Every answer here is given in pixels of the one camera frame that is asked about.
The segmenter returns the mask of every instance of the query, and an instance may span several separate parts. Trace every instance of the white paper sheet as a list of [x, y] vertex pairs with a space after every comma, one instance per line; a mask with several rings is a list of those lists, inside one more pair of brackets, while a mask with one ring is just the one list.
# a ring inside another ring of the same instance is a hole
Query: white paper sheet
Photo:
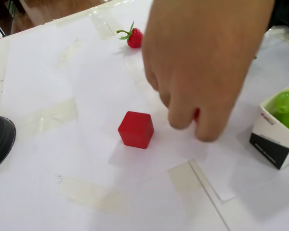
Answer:
[[[91, 184], [83, 142], [72, 122], [15, 143], [8, 162], [0, 166], [0, 231], [226, 231], [188, 164], [171, 170], [171, 177], [184, 177], [179, 188], [164, 172], [122, 192], [119, 214], [70, 200], [60, 191], [65, 178]], [[110, 203], [106, 198], [107, 193], [99, 204]]]
[[5, 115], [19, 118], [72, 98], [81, 54], [94, 38], [98, 32], [88, 16], [13, 38], [2, 93]]
[[[85, 59], [75, 98], [91, 147], [93, 181], [126, 188], [190, 160], [197, 142], [193, 128], [175, 131], [169, 126], [167, 109], [145, 79], [141, 51], [118, 38], [87, 50], [87, 57], [93, 51], [99, 57]], [[155, 133], [146, 150], [121, 140], [118, 127], [128, 111], [152, 116]]]
[[289, 85], [289, 45], [267, 36], [221, 138], [195, 159], [222, 200], [262, 186], [280, 172], [249, 144], [259, 104]]

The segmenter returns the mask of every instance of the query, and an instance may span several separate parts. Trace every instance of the white box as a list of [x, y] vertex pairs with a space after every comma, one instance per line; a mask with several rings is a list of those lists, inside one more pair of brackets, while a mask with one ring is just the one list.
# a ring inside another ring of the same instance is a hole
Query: white box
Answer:
[[250, 143], [278, 169], [289, 165], [289, 129], [269, 112], [281, 92], [260, 104], [250, 137]]

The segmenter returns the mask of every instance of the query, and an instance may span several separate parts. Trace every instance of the red cube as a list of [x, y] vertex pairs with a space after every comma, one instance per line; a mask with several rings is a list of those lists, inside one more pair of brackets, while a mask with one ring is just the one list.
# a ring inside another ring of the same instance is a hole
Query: red cube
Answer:
[[146, 149], [154, 132], [151, 115], [127, 112], [118, 131], [125, 145]]

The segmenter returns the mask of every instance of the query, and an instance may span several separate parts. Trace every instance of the finger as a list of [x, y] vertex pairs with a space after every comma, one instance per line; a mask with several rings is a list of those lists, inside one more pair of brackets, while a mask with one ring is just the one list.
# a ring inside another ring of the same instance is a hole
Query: finger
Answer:
[[145, 71], [145, 77], [148, 80], [149, 84], [153, 87], [154, 90], [158, 91], [158, 80], [154, 74], [154, 72], [151, 69], [151, 66], [148, 61], [145, 61], [144, 59], [144, 71]]
[[159, 97], [162, 100], [163, 104], [165, 105], [165, 107], [169, 107], [169, 103], [170, 103], [170, 93], [169, 92], [159, 92]]
[[203, 142], [215, 141], [224, 130], [231, 113], [230, 109], [200, 110], [197, 120], [196, 137]]
[[169, 124], [175, 129], [188, 127], [194, 118], [195, 108], [184, 97], [171, 95], [168, 111]]

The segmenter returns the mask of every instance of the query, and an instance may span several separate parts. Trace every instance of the masking tape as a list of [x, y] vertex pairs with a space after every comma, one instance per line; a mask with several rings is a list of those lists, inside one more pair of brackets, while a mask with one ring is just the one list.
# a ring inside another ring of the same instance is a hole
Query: masking tape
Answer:
[[109, 26], [107, 25], [107, 22], [105, 21], [102, 12], [103, 12], [103, 9], [98, 10], [95, 8], [91, 8], [89, 10], [82, 11], [77, 14], [73, 14], [68, 17], [56, 20], [56, 26], [57, 27], [66, 26], [69, 23], [75, 22], [76, 20], [89, 17], [95, 29], [97, 30], [100, 38], [105, 40], [105, 39], [113, 37], [114, 34], [112, 33]]
[[40, 110], [32, 115], [15, 120], [17, 139], [32, 137], [62, 124], [77, 119], [77, 108], [74, 99], [69, 99], [54, 106]]
[[98, 31], [100, 38], [102, 40], [108, 39], [113, 37], [115, 34], [111, 31], [110, 27], [108, 26], [106, 20], [104, 19], [104, 11], [103, 9], [97, 10], [93, 9], [92, 13], [89, 16], [92, 19], [92, 23], [94, 24], [96, 30]]
[[60, 193], [68, 199], [104, 212], [124, 215], [126, 198], [122, 192], [73, 177], [63, 178]]
[[188, 162], [168, 170], [167, 173], [177, 192], [201, 187]]
[[186, 217], [193, 222], [197, 213], [201, 212], [201, 202], [194, 189], [202, 188], [201, 183], [190, 167], [189, 163], [179, 165], [168, 170], [168, 176], [180, 196], [181, 205]]

